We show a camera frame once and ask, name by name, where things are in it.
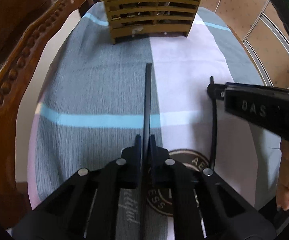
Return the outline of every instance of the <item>pink fabric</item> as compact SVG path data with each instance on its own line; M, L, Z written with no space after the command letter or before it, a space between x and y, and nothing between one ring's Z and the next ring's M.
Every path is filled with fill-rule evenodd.
M41 95L38 103L43 102L43 99L44 94ZM35 168L36 141L37 141L39 118L40 118L39 113L35 114L34 119L32 121L29 149L28 149L27 182L28 182L28 195L32 209L35 209L41 203L41 200L38 196L36 168Z

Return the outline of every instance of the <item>bed sheet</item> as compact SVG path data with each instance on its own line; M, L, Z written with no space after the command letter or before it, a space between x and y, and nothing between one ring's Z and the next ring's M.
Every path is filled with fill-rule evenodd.
M212 115L206 88L262 84L230 29L199 8L187 38L122 38L111 44L103 3L82 17L52 62L41 90L28 153L28 191L35 208L79 168L118 158L142 134L144 77L153 63L151 133L170 151L210 156ZM224 112L218 102L216 172L256 208L275 193L280 138ZM139 233L139 194L121 190L116 239ZM148 206L147 239L173 239L173 220Z

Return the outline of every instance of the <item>blue stripe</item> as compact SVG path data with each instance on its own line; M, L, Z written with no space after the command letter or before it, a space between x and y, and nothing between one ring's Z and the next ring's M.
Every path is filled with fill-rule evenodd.
M214 27L214 28L217 28L217 29L221 29L221 30L225 30L225 31L231 32L231 30L230 30L229 28L227 28L227 27L223 27L223 26L221 26L221 25L213 24L213 23L208 23L208 22L204 22L204 23L205 23L205 25L207 25L207 26L210 26L210 27Z
M85 15L83 16L83 18L89 18L90 20L92 20L94 23L101 25L101 26L108 26L109 23L108 22L104 22L102 20L99 20L98 18L96 18L95 16L93 16L91 13L85 13Z
M61 114L44 104L41 105L40 115L55 124L71 127L142 129L144 124L144 117L140 114ZM160 127L159 114L151 115L150 127Z

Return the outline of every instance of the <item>carved wooden armrest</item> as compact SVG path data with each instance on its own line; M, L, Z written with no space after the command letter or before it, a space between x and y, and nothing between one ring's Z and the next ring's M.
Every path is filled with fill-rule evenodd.
M0 197L17 195L15 138L20 101L48 40L85 1L0 0Z

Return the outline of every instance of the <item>human hand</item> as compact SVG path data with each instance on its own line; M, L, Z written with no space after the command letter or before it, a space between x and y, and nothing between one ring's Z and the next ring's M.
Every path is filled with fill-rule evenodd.
M284 211L289 209L289 142L281 140L281 162L276 191L277 207Z

